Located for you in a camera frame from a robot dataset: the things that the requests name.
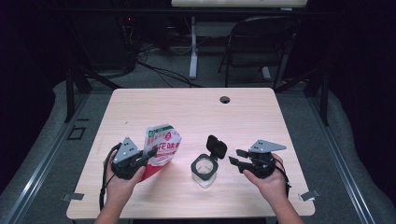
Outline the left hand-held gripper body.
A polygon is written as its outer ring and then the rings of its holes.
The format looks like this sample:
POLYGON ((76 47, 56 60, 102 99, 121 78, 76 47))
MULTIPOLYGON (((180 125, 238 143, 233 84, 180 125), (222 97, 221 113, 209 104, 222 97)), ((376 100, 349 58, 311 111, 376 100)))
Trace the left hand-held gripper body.
POLYGON ((136 163, 140 159, 144 160, 143 151, 131 138, 125 137, 111 162, 111 170, 118 178, 129 180, 137 172, 136 163))

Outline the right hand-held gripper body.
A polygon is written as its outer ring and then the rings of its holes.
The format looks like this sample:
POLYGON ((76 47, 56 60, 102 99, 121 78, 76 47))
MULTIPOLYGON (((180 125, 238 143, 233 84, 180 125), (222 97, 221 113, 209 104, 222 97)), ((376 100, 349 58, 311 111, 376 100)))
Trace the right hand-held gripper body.
POLYGON ((269 142, 266 140, 257 140, 248 150, 249 157, 242 157, 250 159, 250 163, 241 161, 241 165, 237 166, 240 173, 249 170, 258 178, 264 179, 270 176, 276 169, 276 160, 273 157, 273 151, 286 149, 286 146, 269 142))

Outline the white red green plastic bag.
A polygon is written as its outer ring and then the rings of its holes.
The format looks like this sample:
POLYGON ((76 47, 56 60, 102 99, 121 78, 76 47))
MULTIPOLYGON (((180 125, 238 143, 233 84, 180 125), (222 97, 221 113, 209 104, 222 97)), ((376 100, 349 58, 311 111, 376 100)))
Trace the white red green plastic bag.
POLYGON ((144 153, 147 154, 152 149, 156 149, 157 152, 148 159, 142 181, 158 173, 175 157, 181 140, 181 135, 170 124, 147 127, 144 153))

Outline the glass jar with black lid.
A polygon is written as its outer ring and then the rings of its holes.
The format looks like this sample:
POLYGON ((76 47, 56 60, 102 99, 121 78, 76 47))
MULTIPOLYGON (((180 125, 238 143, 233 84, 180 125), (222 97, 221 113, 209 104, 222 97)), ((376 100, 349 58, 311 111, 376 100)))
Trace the glass jar with black lid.
POLYGON ((209 135, 206 141, 208 154, 199 155, 191 164, 191 177, 202 188, 208 188, 216 179, 219 169, 218 160, 223 160, 227 145, 216 136, 209 135))

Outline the person's right hand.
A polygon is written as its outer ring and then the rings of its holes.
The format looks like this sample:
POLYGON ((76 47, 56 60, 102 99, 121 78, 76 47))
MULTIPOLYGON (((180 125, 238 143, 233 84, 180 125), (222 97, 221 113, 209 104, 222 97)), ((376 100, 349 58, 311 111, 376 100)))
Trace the person's right hand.
POLYGON ((289 201, 286 193, 286 179, 282 174, 284 171, 283 160, 273 153, 276 160, 275 169, 270 176, 260 179, 248 170, 243 172, 244 176, 258 189, 262 197, 272 206, 287 203, 289 201))

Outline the person's left hand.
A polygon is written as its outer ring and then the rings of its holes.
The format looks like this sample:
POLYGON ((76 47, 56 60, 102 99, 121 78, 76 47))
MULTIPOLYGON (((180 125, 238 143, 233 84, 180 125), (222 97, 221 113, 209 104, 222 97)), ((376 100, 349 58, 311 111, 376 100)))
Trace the person's left hand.
POLYGON ((107 168, 105 206, 123 207, 129 201, 134 187, 141 181, 145 169, 145 166, 140 167, 131 179, 125 180, 118 178, 111 168, 107 168))

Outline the black tape square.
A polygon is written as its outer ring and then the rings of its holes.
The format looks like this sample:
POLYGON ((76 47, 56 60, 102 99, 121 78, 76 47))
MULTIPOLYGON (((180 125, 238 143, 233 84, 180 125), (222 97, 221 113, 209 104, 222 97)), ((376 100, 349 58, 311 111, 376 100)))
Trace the black tape square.
POLYGON ((67 135, 67 140, 81 140, 85 131, 85 127, 78 127, 74 125, 69 134, 67 135))

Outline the black metal stand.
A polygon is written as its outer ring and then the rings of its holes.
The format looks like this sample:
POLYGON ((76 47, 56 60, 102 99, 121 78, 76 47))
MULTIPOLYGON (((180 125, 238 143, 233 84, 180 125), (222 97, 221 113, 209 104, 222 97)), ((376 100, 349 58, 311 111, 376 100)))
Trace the black metal stand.
POLYGON ((71 118, 74 116, 75 109, 75 90, 77 87, 78 90, 83 94, 90 94, 92 91, 92 86, 88 81, 88 78, 93 78, 100 83, 108 86, 112 90, 116 90, 120 88, 120 85, 108 80, 105 77, 100 76, 98 73, 88 69, 84 66, 75 66, 70 67, 65 75, 65 88, 66 88, 66 118, 65 122, 69 122, 71 118))
POLYGON ((329 75, 325 69, 314 68, 303 75, 293 78, 286 84, 275 88, 275 92, 283 92, 295 86, 303 80, 308 80, 304 88, 305 97, 314 97, 320 92, 319 97, 319 117, 325 126, 329 125, 328 121, 328 101, 329 101, 329 75))

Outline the black folding chair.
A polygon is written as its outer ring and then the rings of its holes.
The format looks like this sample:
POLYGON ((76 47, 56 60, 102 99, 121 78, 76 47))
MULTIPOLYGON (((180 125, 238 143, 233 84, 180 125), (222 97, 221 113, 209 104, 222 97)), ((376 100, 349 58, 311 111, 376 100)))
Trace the black folding chair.
POLYGON ((229 35, 218 72, 225 66, 224 85, 229 86, 230 68, 275 67, 273 88, 288 44, 297 35, 300 23, 291 16, 257 16, 238 22, 229 35))

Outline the white desk leg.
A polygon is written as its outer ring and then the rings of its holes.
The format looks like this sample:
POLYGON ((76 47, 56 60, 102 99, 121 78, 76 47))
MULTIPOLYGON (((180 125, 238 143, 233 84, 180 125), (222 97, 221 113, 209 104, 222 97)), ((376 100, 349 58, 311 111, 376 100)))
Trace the white desk leg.
POLYGON ((190 62, 190 73, 191 79, 197 78, 198 68, 198 54, 197 54, 197 37, 196 37, 196 21, 195 18, 191 18, 191 62, 190 62))

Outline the dark computer tower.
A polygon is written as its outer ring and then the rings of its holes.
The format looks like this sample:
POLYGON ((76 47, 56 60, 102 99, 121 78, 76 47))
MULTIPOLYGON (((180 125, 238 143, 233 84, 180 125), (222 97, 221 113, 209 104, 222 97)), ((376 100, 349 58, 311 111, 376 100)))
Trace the dark computer tower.
POLYGON ((81 14, 75 15, 73 21, 94 70, 121 70, 123 73, 134 70, 135 58, 125 43, 116 16, 81 14))

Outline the white desk top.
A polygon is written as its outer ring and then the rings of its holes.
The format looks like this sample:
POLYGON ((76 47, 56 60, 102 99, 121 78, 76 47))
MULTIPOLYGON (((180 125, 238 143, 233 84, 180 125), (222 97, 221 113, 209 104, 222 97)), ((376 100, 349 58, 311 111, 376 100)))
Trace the white desk top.
POLYGON ((305 7, 308 0, 171 0, 173 7, 305 7))

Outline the aluminium floor rail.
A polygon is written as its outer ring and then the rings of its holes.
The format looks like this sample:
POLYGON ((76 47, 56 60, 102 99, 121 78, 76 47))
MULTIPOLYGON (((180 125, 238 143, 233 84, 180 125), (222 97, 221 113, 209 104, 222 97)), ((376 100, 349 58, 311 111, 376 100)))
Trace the aluminium floor rail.
POLYGON ((68 119, 66 99, 58 96, 34 145, 21 167, 0 195, 0 224, 20 224, 36 194, 50 172, 63 146, 66 136, 72 131, 77 115, 84 109, 89 94, 82 94, 74 105, 75 111, 68 119))
POLYGON ((326 126, 319 114, 319 105, 315 98, 308 97, 307 102, 314 114, 314 117, 322 130, 326 141, 330 147, 329 153, 332 156, 333 163, 337 169, 338 174, 346 188, 349 200, 352 202, 354 209, 361 221, 361 224, 376 224, 375 218, 371 213, 367 202, 363 199, 362 192, 355 181, 347 162, 342 155, 340 147, 338 146, 330 126, 326 126))

